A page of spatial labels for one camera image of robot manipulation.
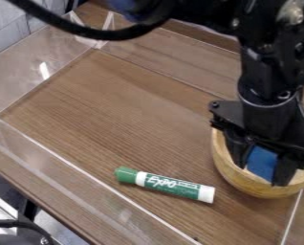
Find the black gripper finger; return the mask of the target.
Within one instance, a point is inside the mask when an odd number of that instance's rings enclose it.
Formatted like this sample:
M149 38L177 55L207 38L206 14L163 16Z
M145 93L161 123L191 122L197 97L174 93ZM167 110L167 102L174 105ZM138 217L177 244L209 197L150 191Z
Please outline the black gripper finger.
M249 156L255 144L243 132L234 129L227 129L225 131L225 136L231 159L234 163L242 169L245 169L249 162Z
M271 184L274 187L286 187L297 171L304 168L303 160L294 154L282 153L275 159Z

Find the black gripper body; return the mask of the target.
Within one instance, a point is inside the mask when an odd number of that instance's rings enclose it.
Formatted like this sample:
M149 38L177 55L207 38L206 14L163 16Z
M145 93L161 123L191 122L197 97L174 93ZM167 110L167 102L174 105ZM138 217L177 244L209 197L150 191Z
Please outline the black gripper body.
M245 99L214 100L209 110L214 114L214 127L223 131L233 129L259 145L291 153L304 168L304 106L299 94L269 105Z

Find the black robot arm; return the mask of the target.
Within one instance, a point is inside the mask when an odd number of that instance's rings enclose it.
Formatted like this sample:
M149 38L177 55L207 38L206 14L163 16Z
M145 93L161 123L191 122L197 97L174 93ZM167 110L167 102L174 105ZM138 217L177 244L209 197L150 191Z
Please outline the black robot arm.
M123 41L179 20L237 38L237 100L210 104L234 163L285 187L304 169L304 0L107 0L133 26L103 31L73 23L35 0L7 0L67 33Z

